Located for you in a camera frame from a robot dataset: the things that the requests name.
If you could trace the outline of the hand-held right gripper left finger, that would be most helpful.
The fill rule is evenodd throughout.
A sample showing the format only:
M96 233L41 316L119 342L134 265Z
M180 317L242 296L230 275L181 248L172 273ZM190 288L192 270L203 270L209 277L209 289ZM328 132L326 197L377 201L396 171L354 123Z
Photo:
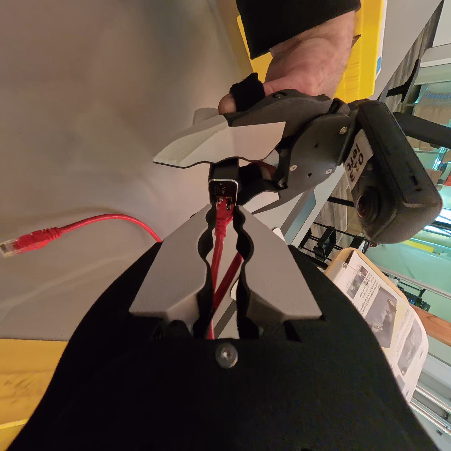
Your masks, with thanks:
M206 257L213 248L216 210L208 204L161 243L129 312L166 323L183 321L206 336L212 318L213 283Z

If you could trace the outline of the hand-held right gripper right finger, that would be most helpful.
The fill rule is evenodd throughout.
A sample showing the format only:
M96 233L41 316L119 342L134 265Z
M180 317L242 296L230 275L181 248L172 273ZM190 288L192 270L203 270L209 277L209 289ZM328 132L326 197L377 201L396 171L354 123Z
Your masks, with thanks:
M234 210L242 257L236 290L240 339L257 339L286 322L321 319L322 312L279 228L268 228L242 206Z

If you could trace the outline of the printed instruction pages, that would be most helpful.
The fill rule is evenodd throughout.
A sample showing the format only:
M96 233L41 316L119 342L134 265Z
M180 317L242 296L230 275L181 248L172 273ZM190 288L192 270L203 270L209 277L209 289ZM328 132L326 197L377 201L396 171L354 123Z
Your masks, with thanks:
M363 307L369 309L365 313L356 309L375 335L403 396L410 403L428 356L425 328L409 302L407 305L401 300L396 302L384 288L379 290L372 307L366 293Z

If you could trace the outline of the wooden table black frame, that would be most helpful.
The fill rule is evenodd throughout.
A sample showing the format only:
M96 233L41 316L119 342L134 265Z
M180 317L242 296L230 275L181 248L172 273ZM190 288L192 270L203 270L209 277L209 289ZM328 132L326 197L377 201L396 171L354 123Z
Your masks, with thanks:
M421 309L420 307L413 305L411 307L419 316L427 335L450 347L451 323Z

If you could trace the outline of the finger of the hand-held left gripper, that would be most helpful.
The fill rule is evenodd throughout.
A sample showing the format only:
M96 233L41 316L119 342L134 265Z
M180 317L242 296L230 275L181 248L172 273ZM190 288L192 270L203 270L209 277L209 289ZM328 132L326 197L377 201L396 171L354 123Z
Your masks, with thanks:
M217 164L238 158L261 161L282 138L285 122L231 127L214 108L195 110L193 124L168 143L153 162L158 165L189 168Z
M240 206L255 214L279 207L296 196L314 189L312 183L295 188L273 180L273 166L240 166Z

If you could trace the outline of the person's left hand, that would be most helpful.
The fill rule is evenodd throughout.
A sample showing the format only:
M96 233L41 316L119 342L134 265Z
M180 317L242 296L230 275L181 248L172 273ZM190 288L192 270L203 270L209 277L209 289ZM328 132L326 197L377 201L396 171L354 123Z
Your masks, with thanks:
M253 73L234 84L221 99L219 113L245 111L264 97L287 89L333 98L349 60L356 12L331 19L271 48L265 82Z

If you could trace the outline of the person's left forearm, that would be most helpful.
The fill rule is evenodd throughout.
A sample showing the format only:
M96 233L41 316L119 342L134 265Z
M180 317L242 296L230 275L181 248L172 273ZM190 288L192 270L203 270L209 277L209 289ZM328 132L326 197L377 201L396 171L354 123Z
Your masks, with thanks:
M331 19L360 9L358 0L237 0L251 59Z

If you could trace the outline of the black frame post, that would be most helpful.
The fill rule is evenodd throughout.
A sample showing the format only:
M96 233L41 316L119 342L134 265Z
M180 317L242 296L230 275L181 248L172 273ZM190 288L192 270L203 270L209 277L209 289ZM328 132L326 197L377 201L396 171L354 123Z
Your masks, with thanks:
M394 112L393 116L406 137L417 139L435 148L451 148L450 127L405 112Z

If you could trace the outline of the black ethernet port adapter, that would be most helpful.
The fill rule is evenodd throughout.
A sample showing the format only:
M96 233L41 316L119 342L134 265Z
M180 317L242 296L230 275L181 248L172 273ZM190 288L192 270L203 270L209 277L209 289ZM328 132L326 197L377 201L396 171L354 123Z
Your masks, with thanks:
M239 159L230 158L210 165L208 193L211 203L225 201L227 211L236 204L239 183Z

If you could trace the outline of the yellow plastic bin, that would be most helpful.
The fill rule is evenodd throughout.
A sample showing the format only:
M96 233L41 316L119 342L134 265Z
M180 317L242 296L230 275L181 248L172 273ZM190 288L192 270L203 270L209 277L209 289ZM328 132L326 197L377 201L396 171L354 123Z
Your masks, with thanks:
M67 341L0 340L0 449L7 450L41 401Z
M359 9L355 14L349 60L335 91L335 94L344 95L345 100L353 101L358 97L367 97L374 93L376 75L380 70L381 62L380 33L383 3L383 1L363 1L362 12L359 12Z

